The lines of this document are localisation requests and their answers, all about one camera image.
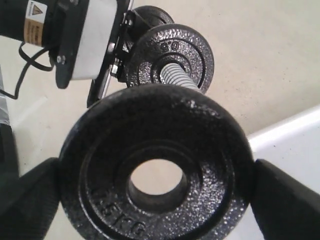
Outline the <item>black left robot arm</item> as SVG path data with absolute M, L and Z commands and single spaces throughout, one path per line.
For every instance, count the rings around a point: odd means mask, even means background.
M 110 76 L 121 76 L 126 60 L 123 45 L 150 29 L 132 8 L 131 0 L 3 0 L 0 3 L 0 34 L 22 44 L 40 47 L 34 56 L 19 51 L 25 60 L 14 93 L 16 100 L 29 67 L 55 71 L 59 89 L 71 81 L 91 80 L 87 106 L 103 97 Z

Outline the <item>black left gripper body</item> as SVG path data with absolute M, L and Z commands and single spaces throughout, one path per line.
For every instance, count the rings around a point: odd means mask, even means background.
M 111 50 L 108 50 L 105 54 L 98 77 L 91 82 L 86 101 L 88 108 L 104 97 L 104 92 L 108 88 L 112 75 L 121 82 L 125 81 L 123 79 L 123 68 L 129 60 L 129 51 L 133 44 L 149 29 L 150 24 L 136 9 L 125 14 L 124 20 L 115 31 L 117 33 L 115 45 L 110 46 Z M 112 73 L 113 66 L 116 67 L 114 74 Z

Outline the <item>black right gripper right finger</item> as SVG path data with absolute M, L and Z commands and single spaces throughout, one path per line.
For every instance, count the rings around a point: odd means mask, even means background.
M 250 201 L 265 240 L 318 240 L 320 195 L 264 159 L 255 162 Z

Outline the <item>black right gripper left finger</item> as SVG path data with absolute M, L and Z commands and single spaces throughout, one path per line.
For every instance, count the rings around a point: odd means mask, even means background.
M 0 189 L 0 238 L 43 240 L 60 203 L 59 160 L 51 157 Z

